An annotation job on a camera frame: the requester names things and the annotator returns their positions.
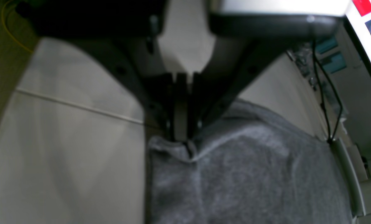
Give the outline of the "image left gripper black left finger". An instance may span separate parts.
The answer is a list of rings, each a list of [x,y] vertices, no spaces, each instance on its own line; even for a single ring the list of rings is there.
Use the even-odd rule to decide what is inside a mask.
[[[173,77],[157,37],[165,0],[21,0],[16,12],[36,33],[69,42],[96,60],[174,139]]]

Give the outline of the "image left gripper white right finger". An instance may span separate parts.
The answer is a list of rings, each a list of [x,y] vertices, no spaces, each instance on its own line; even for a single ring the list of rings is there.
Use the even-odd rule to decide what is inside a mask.
[[[329,37],[343,16],[315,14],[214,15],[210,60],[195,73],[190,102],[190,137],[210,126],[237,96],[294,45]]]

